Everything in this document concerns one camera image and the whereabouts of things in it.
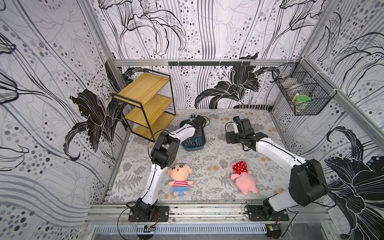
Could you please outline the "teal plastic storage box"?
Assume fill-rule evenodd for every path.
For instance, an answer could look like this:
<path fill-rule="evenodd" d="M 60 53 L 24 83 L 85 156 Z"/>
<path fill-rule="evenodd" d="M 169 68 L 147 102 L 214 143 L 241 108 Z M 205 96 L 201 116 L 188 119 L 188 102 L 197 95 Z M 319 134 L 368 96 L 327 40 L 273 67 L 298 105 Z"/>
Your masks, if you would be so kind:
<path fill-rule="evenodd" d="M 206 123 L 206 120 L 203 120 L 202 122 L 191 122 L 188 120 L 184 120 L 180 123 L 180 127 L 184 127 L 187 124 L 191 125 L 192 127 L 195 127 L 194 135 L 182 142 L 184 150 L 186 150 L 187 152 L 192 152 L 199 151 L 204 148 L 206 144 L 206 135 L 204 132 L 204 127 L 206 126 Z"/>

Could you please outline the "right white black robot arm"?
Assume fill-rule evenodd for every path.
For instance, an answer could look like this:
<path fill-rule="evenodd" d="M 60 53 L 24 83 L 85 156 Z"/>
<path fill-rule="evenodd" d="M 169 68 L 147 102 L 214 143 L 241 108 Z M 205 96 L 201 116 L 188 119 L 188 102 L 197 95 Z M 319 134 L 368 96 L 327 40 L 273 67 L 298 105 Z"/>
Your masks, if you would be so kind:
<path fill-rule="evenodd" d="M 265 155 L 290 174 L 288 190 L 263 201 L 265 214 L 271 215 L 296 205 L 305 207 L 329 193 L 319 161 L 299 157 L 276 144 L 266 134 L 254 132 L 249 119 L 236 116 L 232 124 L 234 130 L 226 131 L 228 144 L 241 144 L 245 152 L 253 150 Z"/>

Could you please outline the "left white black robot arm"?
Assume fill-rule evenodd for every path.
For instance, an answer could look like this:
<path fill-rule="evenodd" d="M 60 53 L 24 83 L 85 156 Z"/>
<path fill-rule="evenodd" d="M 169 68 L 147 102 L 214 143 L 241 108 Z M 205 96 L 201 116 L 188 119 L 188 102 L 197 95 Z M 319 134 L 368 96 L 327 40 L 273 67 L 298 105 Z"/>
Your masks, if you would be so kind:
<path fill-rule="evenodd" d="M 192 169 L 187 165 L 174 165 L 180 143 L 186 140 L 204 138 L 204 127 L 207 119 L 198 115 L 191 121 L 188 120 L 178 130 L 168 132 L 159 130 L 154 148 L 149 153 L 152 166 L 149 180 L 142 196 L 137 200 L 135 206 L 141 212 L 150 212 L 155 209 L 158 201 L 158 191 L 164 174 L 167 172 L 172 176 L 170 185 L 174 188 L 175 196 L 183 196 L 189 193 L 189 186 L 193 184 L 188 181 Z"/>

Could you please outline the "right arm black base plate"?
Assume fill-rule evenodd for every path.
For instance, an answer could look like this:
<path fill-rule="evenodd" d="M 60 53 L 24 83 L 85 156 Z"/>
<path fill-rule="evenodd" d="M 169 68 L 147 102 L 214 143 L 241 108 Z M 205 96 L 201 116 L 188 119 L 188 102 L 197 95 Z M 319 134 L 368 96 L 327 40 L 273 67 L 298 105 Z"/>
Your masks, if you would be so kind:
<path fill-rule="evenodd" d="M 274 221 L 284 222 L 289 220 L 289 216 L 285 210 L 276 212 L 268 206 L 262 205 L 246 205 L 245 212 L 251 222 Z"/>

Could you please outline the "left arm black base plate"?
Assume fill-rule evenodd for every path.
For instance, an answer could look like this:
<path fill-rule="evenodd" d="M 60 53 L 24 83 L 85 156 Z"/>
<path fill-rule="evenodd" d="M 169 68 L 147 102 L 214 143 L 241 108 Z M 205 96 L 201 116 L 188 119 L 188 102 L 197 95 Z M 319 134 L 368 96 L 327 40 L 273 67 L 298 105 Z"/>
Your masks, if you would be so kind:
<path fill-rule="evenodd" d="M 149 223 L 167 222 L 169 219 L 169 206 L 133 206 L 129 215 L 129 222 Z"/>

